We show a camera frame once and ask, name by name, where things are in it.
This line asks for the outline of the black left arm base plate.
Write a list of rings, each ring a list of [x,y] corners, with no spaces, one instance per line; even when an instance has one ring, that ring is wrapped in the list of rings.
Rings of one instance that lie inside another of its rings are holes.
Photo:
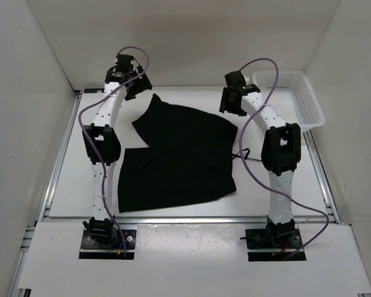
[[[83,231],[79,259],[96,259],[96,260],[133,260],[135,257],[135,245],[137,242],[137,230],[122,230],[126,248],[122,243],[119,232],[108,242],[95,240],[88,230]]]

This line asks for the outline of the black shorts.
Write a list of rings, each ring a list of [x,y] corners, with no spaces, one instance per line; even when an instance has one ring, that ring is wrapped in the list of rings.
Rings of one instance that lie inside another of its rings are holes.
[[[124,152],[121,213],[202,204],[236,192],[232,148],[238,128],[227,119],[154,94],[132,125],[146,147]]]

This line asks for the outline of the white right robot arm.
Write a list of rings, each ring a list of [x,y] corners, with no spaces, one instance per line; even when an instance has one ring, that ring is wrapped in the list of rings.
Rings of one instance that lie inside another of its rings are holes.
[[[256,85],[240,83],[223,89],[220,112],[245,116],[253,115],[260,108],[263,110],[254,121],[264,133],[261,160],[270,179],[265,239],[270,246],[278,248],[295,230],[289,196],[294,172],[301,160],[301,129],[296,123],[287,123],[264,104]]]

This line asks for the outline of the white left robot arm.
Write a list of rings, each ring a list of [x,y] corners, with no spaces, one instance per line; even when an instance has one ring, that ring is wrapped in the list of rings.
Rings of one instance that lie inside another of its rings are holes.
[[[102,99],[85,107],[78,115],[94,180],[92,214],[84,226],[91,239],[103,248],[125,241],[111,210],[114,168],[121,155],[121,143],[114,130],[116,118],[124,100],[132,100],[150,89],[152,85],[141,65],[128,69],[113,66],[106,73]]]

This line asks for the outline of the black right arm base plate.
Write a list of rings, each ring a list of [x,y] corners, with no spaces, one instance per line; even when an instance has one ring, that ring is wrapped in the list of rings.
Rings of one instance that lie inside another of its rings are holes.
[[[264,229],[246,229],[240,240],[246,242],[249,262],[282,261],[303,245],[301,233],[297,228],[291,235],[274,241]]]

